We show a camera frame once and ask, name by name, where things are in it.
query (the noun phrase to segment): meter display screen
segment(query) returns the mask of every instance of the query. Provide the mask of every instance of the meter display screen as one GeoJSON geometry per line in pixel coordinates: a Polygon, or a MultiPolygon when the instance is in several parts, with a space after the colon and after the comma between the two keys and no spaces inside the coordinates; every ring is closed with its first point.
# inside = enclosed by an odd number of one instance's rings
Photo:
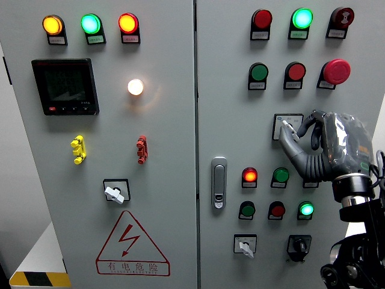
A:
{"type": "Polygon", "coordinates": [[[48,116],[99,113],[91,60],[33,60],[43,112],[48,116]]]}

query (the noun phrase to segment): electrical hazard sign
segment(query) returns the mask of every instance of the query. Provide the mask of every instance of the electrical hazard sign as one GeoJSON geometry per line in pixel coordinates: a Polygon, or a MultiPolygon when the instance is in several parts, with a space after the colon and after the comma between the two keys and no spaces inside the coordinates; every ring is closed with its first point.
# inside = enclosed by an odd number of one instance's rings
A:
{"type": "Polygon", "coordinates": [[[170,263],[129,211],[120,215],[97,256],[96,268],[101,275],[170,275],[170,263]]]}

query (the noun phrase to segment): gray metal panel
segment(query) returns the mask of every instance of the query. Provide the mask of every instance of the gray metal panel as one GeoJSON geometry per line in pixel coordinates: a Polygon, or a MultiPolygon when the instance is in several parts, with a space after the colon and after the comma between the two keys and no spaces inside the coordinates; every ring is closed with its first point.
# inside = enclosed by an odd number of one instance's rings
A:
{"type": "MultiPolygon", "coordinates": [[[[345,236],[347,224],[339,220],[340,204],[330,183],[302,189],[302,180],[271,140],[273,117],[307,116],[314,108],[350,113],[373,134],[385,87],[384,14],[382,1],[197,1],[202,288],[324,288],[319,270],[329,262],[331,246],[345,236]],[[340,6],[356,13],[347,38],[325,39],[330,15],[340,6]],[[314,13],[309,38],[289,41],[291,14],[301,7],[314,13]],[[258,9],[273,15],[267,42],[250,41],[251,16],[258,9]],[[322,66],[335,58],[350,63],[349,79],[335,91],[316,89],[322,66]],[[303,89],[283,91],[285,68],[292,61],[306,66],[303,89]],[[248,70],[255,62],[269,69],[262,92],[247,90],[248,70]],[[214,212],[210,162],[218,155],[228,161],[227,205],[214,212]],[[257,189],[241,188],[241,173],[248,166],[258,171],[257,189]],[[285,190],[270,188],[280,166],[291,174],[285,190]],[[252,221],[237,218],[245,200],[256,206],[252,221]],[[286,207],[281,222],[267,220],[275,200],[286,207]],[[297,221],[304,200],[315,206],[311,221],[297,221]],[[233,254],[234,234],[258,235],[255,259],[233,254]],[[304,263],[286,262],[291,234],[313,237],[304,263]]],[[[306,140],[301,145],[309,150],[309,135],[306,140]]]]}
{"type": "MultiPolygon", "coordinates": [[[[73,288],[196,288],[193,2],[1,1],[0,39],[73,288]],[[139,46],[120,42],[117,20],[125,12],[139,18],[139,46]],[[86,44],[86,13],[102,19],[105,45],[86,44]],[[64,20],[68,47],[47,44],[42,19],[49,14],[64,20]],[[31,60],[85,57],[100,114],[44,116],[31,60]],[[145,85],[138,98],[127,92],[133,78],[145,85]],[[88,155],[76,166],[70,142],[78,134],[88,155]],[[143,166],[141,134],[149,145],[143,166]],[[128,178],[131,201],[107,202],[105,178],[128,178]],[[166,256],[170,277],[97,274],[96,258],[123,210],[166,256]]],[[[132,250],[143,258],[150,251],[140,239],[132,250]]]]}

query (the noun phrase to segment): white indicator light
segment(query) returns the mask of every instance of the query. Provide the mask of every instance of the white indicator light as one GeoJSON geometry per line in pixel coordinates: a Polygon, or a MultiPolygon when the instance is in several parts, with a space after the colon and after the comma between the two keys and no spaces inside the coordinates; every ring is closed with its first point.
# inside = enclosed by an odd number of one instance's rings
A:
{"type": "Polygon", "coordinates": [[[144,85],[140,79],[133,79],[127,85],[128,92],[132,95],[140,95],[143,91],[143,88],[144,85]]]}

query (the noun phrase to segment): white switch handle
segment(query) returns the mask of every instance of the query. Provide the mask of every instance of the white switch handle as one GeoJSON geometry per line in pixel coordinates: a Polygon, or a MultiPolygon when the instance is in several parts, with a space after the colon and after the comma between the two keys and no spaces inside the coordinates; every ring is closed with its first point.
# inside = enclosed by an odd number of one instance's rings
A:
{"type": "Polygon", "coordinates": [[[107,187],[106,190],[104,191],[104,193],[107,195],[107,196],[110,196],[112,200],[114,200],[115,202],[117,202],[118,204],[122,204],[123,201],[125,200],[125,197],[123,197],[121,194],[120,194],[120,191],[116,188],[115,190],[110,188],[110,187],[107,187]]]}
{"type": "Polygon", "coordinates": [[[250,247],[248,244],[239,242],[239,248],[241,248],[243,254],[248,256],[250,259],[254,259],[253,251],[250,250],[250,247]]]}

